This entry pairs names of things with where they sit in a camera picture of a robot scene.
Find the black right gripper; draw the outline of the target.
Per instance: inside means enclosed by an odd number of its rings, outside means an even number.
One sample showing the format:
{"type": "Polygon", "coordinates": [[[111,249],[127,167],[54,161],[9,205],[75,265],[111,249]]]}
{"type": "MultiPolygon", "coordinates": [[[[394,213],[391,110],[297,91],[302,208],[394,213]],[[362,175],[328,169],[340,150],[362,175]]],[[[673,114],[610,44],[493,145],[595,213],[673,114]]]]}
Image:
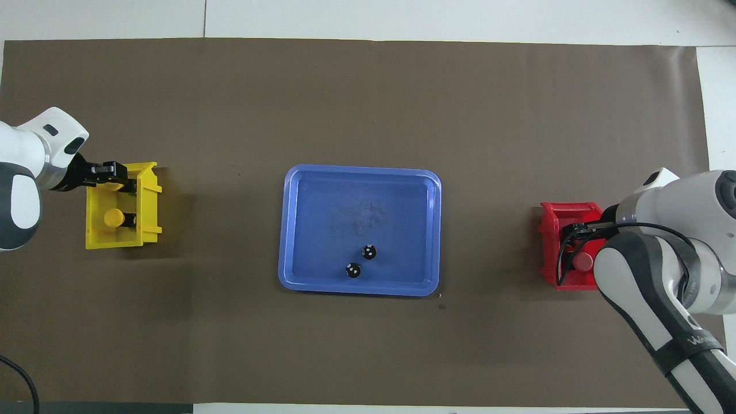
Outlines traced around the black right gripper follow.
{"type": "Polygon", "coordinates": [[[599,222],[578,222],[567,225],[567,237],[587,237],[599,231],[616,232],[619,204],[610,205],[600,215],[599,222]]]}

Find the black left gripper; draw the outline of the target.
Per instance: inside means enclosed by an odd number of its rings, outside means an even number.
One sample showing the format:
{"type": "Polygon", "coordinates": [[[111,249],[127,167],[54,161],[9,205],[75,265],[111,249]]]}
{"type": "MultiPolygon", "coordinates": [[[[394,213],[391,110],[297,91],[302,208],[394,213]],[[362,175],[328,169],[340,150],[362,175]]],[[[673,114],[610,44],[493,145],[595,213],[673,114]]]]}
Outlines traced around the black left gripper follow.
{"type": "Polygon", "coordinates": [[[66,168],[57,190],[72,191],[79,187],[96,187],[108,182],[108,178],[127,178],[127,167],[119,162],[87,162],[82,153],[76,153],[66,168]]]}

